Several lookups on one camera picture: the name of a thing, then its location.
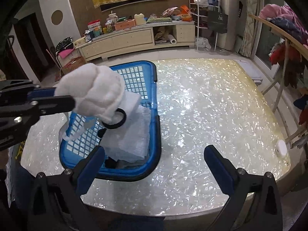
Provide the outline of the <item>white quilted cloth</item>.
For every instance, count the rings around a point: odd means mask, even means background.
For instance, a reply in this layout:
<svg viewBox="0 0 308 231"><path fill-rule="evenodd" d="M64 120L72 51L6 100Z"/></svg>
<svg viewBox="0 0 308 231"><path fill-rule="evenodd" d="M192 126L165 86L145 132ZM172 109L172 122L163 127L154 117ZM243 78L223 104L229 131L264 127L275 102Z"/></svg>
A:
<svg viewBox="0 0 308 231"><path fill-rule="evenodd" d="M88 63L66 74L55 88L55 96L72 96L79 115L93 116L111 124L123 99L123 77L108 66Z"/></svg>

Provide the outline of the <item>white waffle towel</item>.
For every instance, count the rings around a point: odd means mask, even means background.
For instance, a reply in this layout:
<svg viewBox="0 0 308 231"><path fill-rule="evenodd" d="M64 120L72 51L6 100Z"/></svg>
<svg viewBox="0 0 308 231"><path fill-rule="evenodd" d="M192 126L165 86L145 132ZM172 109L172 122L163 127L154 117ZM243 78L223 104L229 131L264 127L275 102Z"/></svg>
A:
<svg viewBox="0 0 308 231"><path fill-rule="evenodd" d="M119 128L107 130L100 141L105 154L129 163L144 160L150 141L151 110L139 106Z"/></svg>

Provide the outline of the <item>white foam sponge block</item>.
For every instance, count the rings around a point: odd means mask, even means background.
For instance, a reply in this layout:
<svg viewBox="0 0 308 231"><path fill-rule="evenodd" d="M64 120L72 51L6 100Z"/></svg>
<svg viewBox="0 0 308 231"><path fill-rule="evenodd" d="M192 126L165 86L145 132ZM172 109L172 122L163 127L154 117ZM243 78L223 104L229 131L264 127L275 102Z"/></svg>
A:
<svg viewBox="0 0 308 231"><path fill-rule="evenodd" d="M125 91L118 108L122 109L127 117L130 117L130 115L137 110L138 106L140 105L140 102L140 94Z"/></svg>

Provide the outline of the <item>blue plastic basket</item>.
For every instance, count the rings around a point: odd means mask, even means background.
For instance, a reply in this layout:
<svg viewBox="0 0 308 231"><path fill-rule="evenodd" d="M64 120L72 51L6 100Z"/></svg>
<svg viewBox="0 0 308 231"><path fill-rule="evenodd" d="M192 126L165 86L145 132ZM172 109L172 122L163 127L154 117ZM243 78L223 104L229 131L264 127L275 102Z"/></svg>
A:
<svg viewBox="0 0 308 231"><path fill-rule="evenodd" d="M105 158L97 178L135 182L150 175L161 157L157 69L153 62L141 60L113 66L112 70L124 78L127 91L141 96L140 106L115 129L107 129L95 117L72 112L64 125L59 159L64 168L74 168L100 144Z"/></svg>

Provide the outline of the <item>black fabric item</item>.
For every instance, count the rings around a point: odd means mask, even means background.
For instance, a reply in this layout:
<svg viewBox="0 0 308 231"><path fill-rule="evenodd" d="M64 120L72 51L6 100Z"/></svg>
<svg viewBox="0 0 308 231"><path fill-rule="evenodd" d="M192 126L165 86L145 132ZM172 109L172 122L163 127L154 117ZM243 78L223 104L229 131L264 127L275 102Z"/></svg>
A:
<svg viewBox="0 0 308 231"><path fill-rule="evenodd" d="M104 167L108 169L123 169L125 167L124 161L121 160L114 160L110 157L108 157L104 161Z"/></svg>

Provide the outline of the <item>pink folder on chair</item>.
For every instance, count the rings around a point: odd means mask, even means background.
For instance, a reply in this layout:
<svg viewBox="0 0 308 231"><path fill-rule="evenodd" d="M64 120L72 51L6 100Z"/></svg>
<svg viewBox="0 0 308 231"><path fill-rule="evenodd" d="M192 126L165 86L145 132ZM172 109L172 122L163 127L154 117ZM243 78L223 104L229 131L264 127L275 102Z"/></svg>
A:
<svg viewBox="0 0 308 231"><path fill-rule="evenodd" d="M58 55L62 58L65 59L68 55L70 55L75 49L65 49L61 52L58 53Z"/></svg>

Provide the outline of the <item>cardboard box on floor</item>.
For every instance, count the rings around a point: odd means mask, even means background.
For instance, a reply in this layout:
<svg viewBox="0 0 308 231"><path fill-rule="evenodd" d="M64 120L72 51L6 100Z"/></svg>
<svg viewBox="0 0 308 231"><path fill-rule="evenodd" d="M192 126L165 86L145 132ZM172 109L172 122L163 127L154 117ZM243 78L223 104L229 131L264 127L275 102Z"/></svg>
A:
<svg viewBox="0 0 308 231"><path fill-rule="evenodd" d="M61 72L63 75L66 75L84 64L86 64L86 60L82 56L76 57L62 67Z"/></svg>

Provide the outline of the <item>white round lid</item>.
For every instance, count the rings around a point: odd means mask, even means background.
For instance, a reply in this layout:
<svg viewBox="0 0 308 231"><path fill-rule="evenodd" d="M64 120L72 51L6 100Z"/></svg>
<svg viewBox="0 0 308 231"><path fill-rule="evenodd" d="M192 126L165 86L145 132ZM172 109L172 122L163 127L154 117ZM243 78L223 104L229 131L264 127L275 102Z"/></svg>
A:
<svg viewBox="0 0 308 231"><path fill-rule="evenodd" d="M275 151L278 157L284 158L288 154L287 145L283 140L278 140L275 145Z"/></svg>

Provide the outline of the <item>pink box on cabinet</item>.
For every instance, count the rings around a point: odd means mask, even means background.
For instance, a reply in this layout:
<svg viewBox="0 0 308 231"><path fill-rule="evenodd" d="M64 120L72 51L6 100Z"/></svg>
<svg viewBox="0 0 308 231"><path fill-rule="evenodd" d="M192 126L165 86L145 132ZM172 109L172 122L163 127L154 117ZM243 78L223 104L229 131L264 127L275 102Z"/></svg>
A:
<svg viewBox="0 0 308 231"><path fill-rule="evenodd" d="M130 19L130 20L125 20L125 21L121 21L121 22L117 22L114 27L116 31L119 30L125 30L125 29L129 29L134 27L135 24L135 19Z"/></svg>

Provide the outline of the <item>white jug container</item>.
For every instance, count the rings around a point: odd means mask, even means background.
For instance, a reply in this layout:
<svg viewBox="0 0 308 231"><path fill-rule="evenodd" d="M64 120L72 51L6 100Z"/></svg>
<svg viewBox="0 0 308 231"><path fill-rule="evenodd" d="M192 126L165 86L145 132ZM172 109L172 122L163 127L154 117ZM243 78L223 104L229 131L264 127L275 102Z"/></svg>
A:
<svg viewBox="0 0 308 231"><path fill-rule="evenodd" d="M140 14L135 14L134 15L134 20L135 20L135 25L136 26L140 26L140 25L144 25L146 24L146 19L144 14L140 13Z"/></svg>

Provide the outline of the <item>paper roll in cabinet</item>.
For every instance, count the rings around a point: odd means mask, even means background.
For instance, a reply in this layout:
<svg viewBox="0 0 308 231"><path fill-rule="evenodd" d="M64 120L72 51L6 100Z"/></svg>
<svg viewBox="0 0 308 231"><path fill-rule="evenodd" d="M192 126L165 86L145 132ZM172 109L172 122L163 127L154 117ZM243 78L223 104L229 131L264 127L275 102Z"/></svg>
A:
<svg viewBox="0 0 308 231"><path fill-rule="evenodd" d="M176 38L173 35L171 35L171 34L168 35L168 40L173 45L177 44Z"/></svg>

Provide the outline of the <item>cream tv cabinet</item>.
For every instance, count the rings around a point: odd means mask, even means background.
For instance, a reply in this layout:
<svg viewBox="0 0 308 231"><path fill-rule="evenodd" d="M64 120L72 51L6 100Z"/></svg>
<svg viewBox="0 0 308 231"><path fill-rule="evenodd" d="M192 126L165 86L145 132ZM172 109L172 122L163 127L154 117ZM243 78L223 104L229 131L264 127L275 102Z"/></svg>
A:
<svg viewBox="0 0 308 231"><path fill-rule="evenodd" d="M177 44L173 45L169 42L169 34L176 38ZM89 62L98 58L108 59L133 52L182 46L190 48L195 46L195 24L193 22L169 21L134 26L101 35L77 49Z"/></svg>

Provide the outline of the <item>wooden side table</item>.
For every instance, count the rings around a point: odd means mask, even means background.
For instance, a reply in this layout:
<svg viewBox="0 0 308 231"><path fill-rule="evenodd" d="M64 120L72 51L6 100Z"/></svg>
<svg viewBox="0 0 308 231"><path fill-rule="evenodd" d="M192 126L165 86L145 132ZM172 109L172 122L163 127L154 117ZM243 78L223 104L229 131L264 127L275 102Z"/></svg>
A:
<svg viewBox="0 0 308 231"><path fill-rule="evenodd" d="M282 92L285 88L285 71L287 69L288 66L288 62L289 62L289 49L290 46L294 47L301 56L303 56L305 59L307 59L307 48L302 45L297 39L295 39L293 36L291 36L290 34L288 34L287 32L285 32L284 30L282 30L281 28L279 28L278 26L276 26L275 24L270 23L269 21L262 19L256 15L252 15L249 14L249 16L251 18L253 18L254 20L258 21L259 23L265 24L268 27L271 28L272 32L274 32L274 34L280 36L282 39L285 40L285 57L284 57L284 65L281 71L278 72L278 74L275 76L274 80L271 82L270 85L268 85L263 91L262 94L265 95L267 92L269 92L269 90L275 86L276 83L280 82L280 87L278 89L278 94L276 97L276 100L274 102L274 106L273 106L273 113L276 112L276 110L278 109L278 104L279 101L281 99L282 96Z"/></svg>

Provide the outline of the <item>black shopping bag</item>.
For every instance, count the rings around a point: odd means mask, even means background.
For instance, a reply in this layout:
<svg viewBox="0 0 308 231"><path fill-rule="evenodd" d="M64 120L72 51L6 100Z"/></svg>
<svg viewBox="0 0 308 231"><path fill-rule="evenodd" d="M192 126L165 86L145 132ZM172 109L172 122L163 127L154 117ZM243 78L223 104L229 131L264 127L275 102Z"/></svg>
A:
<svg viewBox="0 0 308 231"><path fill-rule="evenodd" d="M207 26L209 30L213 30L216 33L227 33L228 15L214 10L209 11Z"/></svg>

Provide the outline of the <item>orange bag on cabinet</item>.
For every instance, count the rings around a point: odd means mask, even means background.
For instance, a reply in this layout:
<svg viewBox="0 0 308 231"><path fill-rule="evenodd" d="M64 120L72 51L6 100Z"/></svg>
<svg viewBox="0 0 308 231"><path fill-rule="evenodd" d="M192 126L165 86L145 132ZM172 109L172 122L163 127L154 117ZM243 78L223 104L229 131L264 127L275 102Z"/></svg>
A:
<svg viewBox="0 0 308 231"><path fill-rule="evenodd" d="M182 5L180 7L180 11L180 17L182 21L191 22L193 20L191 16L191 11L186 5Z"/></svg>

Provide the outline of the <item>pink clothes pile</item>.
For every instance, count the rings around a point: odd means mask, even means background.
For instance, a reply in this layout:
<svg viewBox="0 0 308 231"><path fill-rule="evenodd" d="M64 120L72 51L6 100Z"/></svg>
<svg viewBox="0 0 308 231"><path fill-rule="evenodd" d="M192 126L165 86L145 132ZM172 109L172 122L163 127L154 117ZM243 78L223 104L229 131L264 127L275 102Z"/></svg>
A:
<svg viewBox="0 0 308 231"><path fill-rule="evenodd" d="M301 43L305 45L305 47L307 48L307 30L302 21L300 21L298 16L288 5L279 6L276 4L267 4L264 6L264 8L261 9L258 16L262 19L275 18L275 17L288 19L300 31L302 35Z"/></svg>

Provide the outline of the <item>silver standing air conditioner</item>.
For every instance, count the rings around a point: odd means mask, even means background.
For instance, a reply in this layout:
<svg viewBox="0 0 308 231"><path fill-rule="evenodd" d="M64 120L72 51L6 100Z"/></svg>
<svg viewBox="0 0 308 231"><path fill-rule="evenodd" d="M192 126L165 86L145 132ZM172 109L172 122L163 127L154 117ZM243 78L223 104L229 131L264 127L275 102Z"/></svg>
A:
<svg viewBox="0 0 308 231"><path fill-rule="evenodd" d="M221 11L228 15L227 33L218 35L217 47L233 52L243 37L246 0L220 0Z"/></svg>

